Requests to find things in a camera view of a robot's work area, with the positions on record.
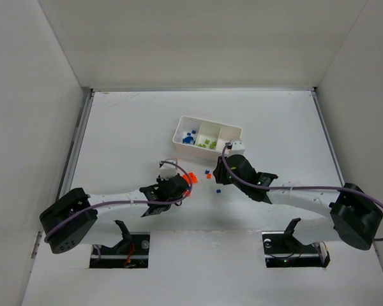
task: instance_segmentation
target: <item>small blue piece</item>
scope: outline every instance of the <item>small blue piece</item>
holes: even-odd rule
[[[192,136],[187,136],[186,138],[183,138],[183,143],[190,143],[194,142],[194,138]]]

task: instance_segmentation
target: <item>orange object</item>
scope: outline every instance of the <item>orange object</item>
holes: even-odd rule
[[[195,174],[193,172],[189,173],[189,177],[191,178],[191,182],[193,184],[197,184],[198,183],[197,177],[195,176]],[[183,175],[183,178],[186,180],[187,183],[190,184],[189,179],[187,178],[187,176],[185,174]]]
[[[130,248],[129,248],[129,254],[128,254],[128,257],[126,258],[126,261],[125,261],[125,264],[123,265],[124,268],[126,268],[126,265],[128,263],[130,263],[130,256],[132,255],[132,253],[135,252],[135,244],[131,244]]]

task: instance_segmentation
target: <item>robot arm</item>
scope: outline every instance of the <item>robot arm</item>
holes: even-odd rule
[[[234,146],[241,150],[241,142],[232,142],[228,157],[225,157],[230,170],[241,180],[256,186],[283,186],[286,190],[256,189],[242,184],[233,178],[226,169],[223,158],[213,172],[218,184],[234,184],[254,201],[268,204],[283,204],[309,210],[321,215],[312,220],[294,219],[285,233],[294,237],[300,244],[308,245],[319,241],[343,240],[356,249],[368,250],[383,218],[382,211],[374,204],[356,194],[339,191],[301,191],[291,189],[299,183],[282,180],[277,175],[256,172],[247,159],[234,154]],[[348,189],[362,192],[358,186],[346,183]]]
[[[86,194],[83,188],[75,188],[66,193],[40,215],[47,234],[45,241],[50,244],[51,251],[54,254],[63,253],[79,243],[102,243],[111,248],[121,248],[123,244],[130,243],[130,234],[120,219],[129,215],[147,217],[161,214],[170,209],[170,203],[180,202],[189,190],[189,184],[176,174],[176,168],[160,166],[161,175],[157,184],[130,193]],[[112,239],[106,241],[100,239],[103,226],[113,223],[121,231],[123,240],[120,241],[117,235],[111,235]]]

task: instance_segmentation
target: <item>white table surface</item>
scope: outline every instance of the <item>white table surface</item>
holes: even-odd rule
[[[181,207],[123,218],[131,231],[151,231],[148,269],[90,270],[89,245],[53,255],[41,243],[24,306],[383,305],[373,248],[330,242],[325,270],[267,269],[260,231],[316,215],[255,203],[234,186],[206,179],[204,170],[216,163],[178,154],[172,144],[182,115],[242,127],[245,156],[257,171],[302,184],[340,184],[311,92],[98,92],[73,187],[108,194],[148,186],[158,161],[173,156],[199,183]]]

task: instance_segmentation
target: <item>purple cable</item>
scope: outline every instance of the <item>purple cable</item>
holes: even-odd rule
[[[339,192],[346,192],[346,193],[353,193],[357,194],[358,196],[362,196],[372,202],[374,202],[377,206],[379,206],[383,210],[383,203],[381,203],[379,200],[376,200],[373,196],[370,196],[369,194],[366,193],[361,193],[360,191],[353,190],[350,188],[344,188],[344,187],[335,187],[335,186],[295,186],[295,187],[290,187],[290,186],[277,186],[277,187],[266,187],[266,186],[259,186],[259,185],[254,185],[249,182],[246,182],[245,180],[239,178],[237,175],[234,174],[234,172],[230,169],[228,166],[226,160],[225,160],[225,150],[227,149],[227,146],[229,146],[231,143],[226,143],[222,152],[222,161],[224,164],[224,167],[226,168],[227,172],[232,176],[233,179],[236,181],[252,188],[256,189],[262,189],[262,190],[334,190],[334,191],[339,191]],[[374,241],[383,241],[383,238],[376,238]]]
[[[79,212],[76,212],[75,214],[69,216],[68,218],[66,218],[65,220],[61,221],[59,224],[57,224],[56,226],[54,226],[46,235],[45,235],[45,238],[44,238],[44,242],[48,243],[49,241],[49,238],[51,237],[51,235],[53,235],[56,231],[58,231],[60,228],[62,228],[65,224],[67,224],[68,222],[70,222],[71,220],[74,220],[76,217],[78,217],[80,214],[83,214],[84,212],[87,212],[88,210],[91,210],[91,209],[96,209],[96,208],[99,208],[99,207],[104,207],[104,206],[109,206],[109,205],[117,205],[117,204],[151,204],[151,205],[171,205],[171,204],[175,204],[175,203],[178,203],[178,202],[181,202],[183,200],[185,200],[188,195],[192,192],[192,188],[193,188],[193,183],[192,183],[192,178],[189,176],[189,174],[186,172],[185,169],[183,169],[182,167],[180,167],[178,164],[175,164],[175,163],[171,163],[170,161],[161,161],[162,164],[171,164],[172,166],[175,166],[177,169],[179,169],[180,171],[182,171],[187,179],[189,180],[189,185],[190,185],[190,188],[189,188],[189,192],[186,193],[185,196],[183,196],[182,198],[178,199],[178,200],[174,200],[174,201],[168,201],[168,202],[163,202],[163,201],[145,201],[145,200],[134,200],[134,201],[130,201],[130,200],[121,200],[121,201],[106,201],[106,202],[103,202],[103,203],[99,203],[99,204],[95,204],[95,205],[91,205],[90,207],[86,207],[84,208],[83,210],[80,210]]]

